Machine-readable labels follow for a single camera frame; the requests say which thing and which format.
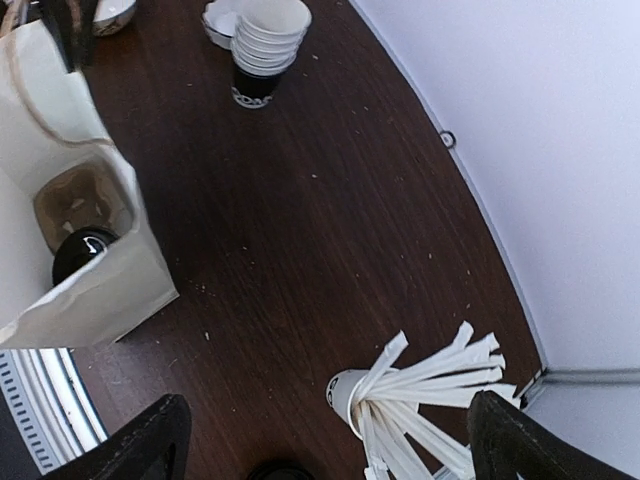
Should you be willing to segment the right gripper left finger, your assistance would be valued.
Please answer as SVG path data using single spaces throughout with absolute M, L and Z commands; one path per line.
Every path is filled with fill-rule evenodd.
M 166 394 L 46 479 L 183 479 L 192 431 L 184 396 Z

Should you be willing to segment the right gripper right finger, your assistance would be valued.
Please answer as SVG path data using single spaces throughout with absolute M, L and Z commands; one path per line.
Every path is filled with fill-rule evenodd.
M 477 479 L 628 479 L 553 435 L 498 394 L 474 395 L 467 430 Z

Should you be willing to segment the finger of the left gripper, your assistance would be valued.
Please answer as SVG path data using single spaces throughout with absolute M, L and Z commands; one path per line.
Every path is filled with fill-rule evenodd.
M 68 73 L 91 63 L 95 38 L 93 21 L 98 0 L 41 0 L 41 19 L 62 56 Z

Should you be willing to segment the cardboard cup carrier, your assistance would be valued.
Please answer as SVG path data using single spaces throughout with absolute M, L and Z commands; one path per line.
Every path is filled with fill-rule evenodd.
M 134 211 L 123 184 L 104 160 L 92 158 L 59 174 L 33 201 L 44 240 L 52 252 L 73 232 L 99 226 L 118 237 L 133 225 Z

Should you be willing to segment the cream paper bag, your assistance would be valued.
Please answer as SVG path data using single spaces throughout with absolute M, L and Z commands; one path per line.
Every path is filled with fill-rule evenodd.
M 135 169 L 82 73 L 90 1 L 1 23 L 1 345 L 116 341 L 174 301 Z

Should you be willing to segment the black cup lid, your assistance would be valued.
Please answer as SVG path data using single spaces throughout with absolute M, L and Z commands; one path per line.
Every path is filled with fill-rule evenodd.
M 118 239 L 114 232 L 99 226 L 83 227 L 71 233 L 54 255 L 53 286 L 59 285 L 99 254 L 104 253 Z

